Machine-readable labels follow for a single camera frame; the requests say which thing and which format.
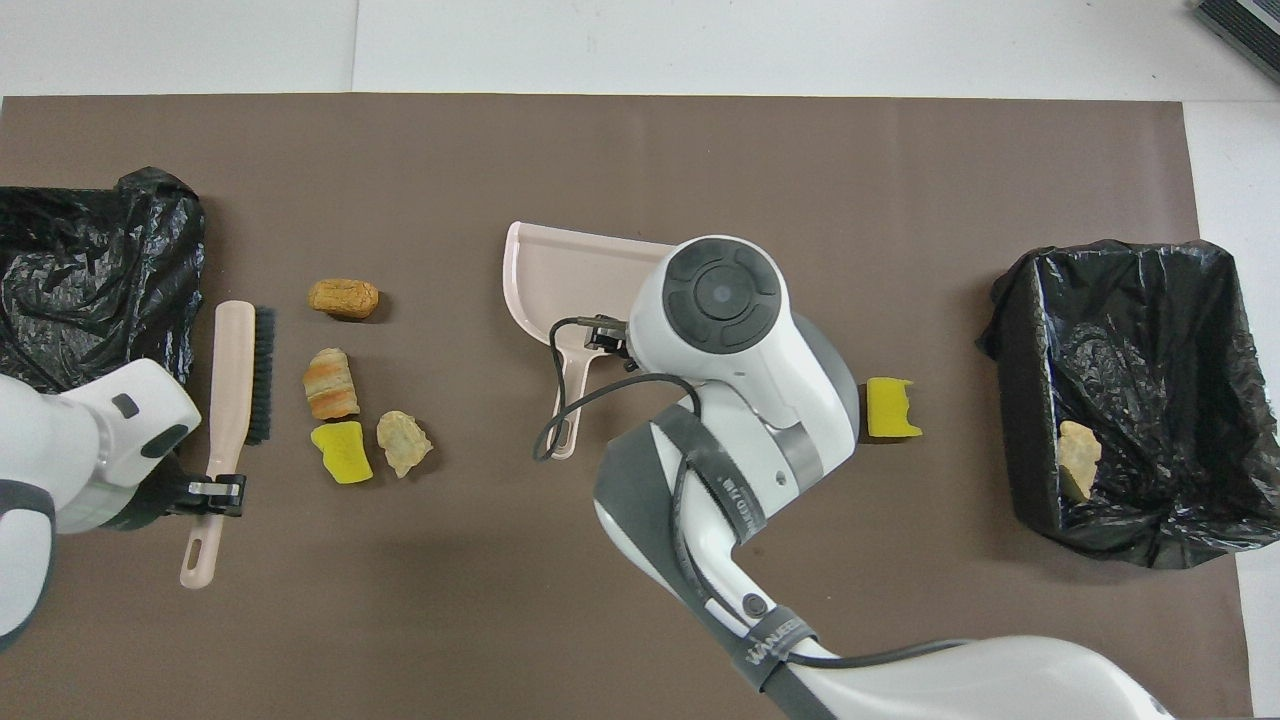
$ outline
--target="pink dustpan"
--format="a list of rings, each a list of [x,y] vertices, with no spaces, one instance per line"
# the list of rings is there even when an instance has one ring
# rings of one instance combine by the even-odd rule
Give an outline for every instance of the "pink dustpan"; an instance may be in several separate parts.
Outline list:
[[[659,242],[512,223],[502,258],[502,293],[516,323],[548,343],[552,325],[562,318],[604,314],[626,320],[640,283],[669,251],[669,245]],[[604,355],[584,346],[588,333],[580,325],[556,333],[564,360],[566,404],[582,397],[591,360]],[[554,397],[556,384],[548,384]],[[577,416],[576,411],[568,416],[552,457],[564,460],[573,454]]]

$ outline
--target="yellow sponge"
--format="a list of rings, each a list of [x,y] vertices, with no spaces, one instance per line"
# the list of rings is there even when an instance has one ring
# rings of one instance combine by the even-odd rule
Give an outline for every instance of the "yellow sponge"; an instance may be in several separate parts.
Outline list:
[[[872,437],[918,437],[924,430],[906,421],[906,386],[911,380],[869,378],[867,380],[867,433]]]
[[[360,423],[329,423],[311,430],[311,443],[324,454],[324,466],[342,484],[358,483],[374,477],[365,456],[365,433]]]

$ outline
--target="white table surface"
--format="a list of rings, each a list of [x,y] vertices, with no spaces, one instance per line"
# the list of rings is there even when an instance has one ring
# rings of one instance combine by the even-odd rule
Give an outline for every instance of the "white table surface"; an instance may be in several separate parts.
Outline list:
[[[1280,383],[1280,85],[1184,0],[0,0],[0,97],[593,92],[1185,102],[1201,233]],[[1280,715],[1280,543],[1238,556]]]

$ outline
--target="dustpan handle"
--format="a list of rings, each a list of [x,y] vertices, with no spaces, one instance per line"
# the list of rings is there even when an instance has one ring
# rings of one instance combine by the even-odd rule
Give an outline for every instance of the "dustpan handle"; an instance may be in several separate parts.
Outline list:
[[[564,405],[581,400],[586,393],[586,372],[594,357],[564,357]],[[575,410],[564,419],[564,430],[561,433],[559,445],[556,451],[552,452],[552,457],[556,460],[564,460],[573,455],[573,447],[577,443],[577,418],[582,413],[581,409]]]

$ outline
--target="bread piece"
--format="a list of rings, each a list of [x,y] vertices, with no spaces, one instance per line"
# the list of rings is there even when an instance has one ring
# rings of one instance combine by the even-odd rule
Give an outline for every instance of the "bread piece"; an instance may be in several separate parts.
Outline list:
[[[365,281],[329,278],[311,286],[307,305],[312,310],[364,320],[378,309],[378,288]]]
[[[1075,484],[1084,500],[1093,495],[1093,480],[1102,460],[1102,443],[1089,428],[1062,420],[1059,425],[1057,464]]]
[[[387,451],[387,462],[403,478],[431,451],[431,441],[412,415],[392,410],[378,420],[378,446]]]
[[[326,347],[311,359],[311,365],[302,375],[302,387],[311,405],[311,416],[316,420],[332,420],[360,413],[347,354],[337,347]]]

